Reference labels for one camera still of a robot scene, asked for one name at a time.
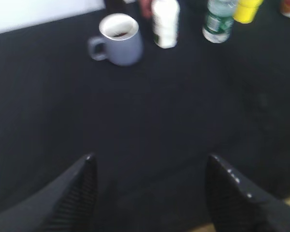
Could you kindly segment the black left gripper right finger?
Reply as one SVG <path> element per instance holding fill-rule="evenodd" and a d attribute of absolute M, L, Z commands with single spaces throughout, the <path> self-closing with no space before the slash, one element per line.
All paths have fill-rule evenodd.
<path fill-rule="evenodd" d="M 217 232 L 290 232 L 290 206 L 218 155 L 206 163 L 205 196 Z"/>

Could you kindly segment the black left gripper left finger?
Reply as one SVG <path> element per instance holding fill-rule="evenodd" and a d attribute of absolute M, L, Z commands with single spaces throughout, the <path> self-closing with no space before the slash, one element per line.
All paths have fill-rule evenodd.
<path fill-rule="evenodd" d="M 89 232 L 97 195 L 97 161 L 91 153 L 37 193 L 1 212 L 0 232 Z"/>

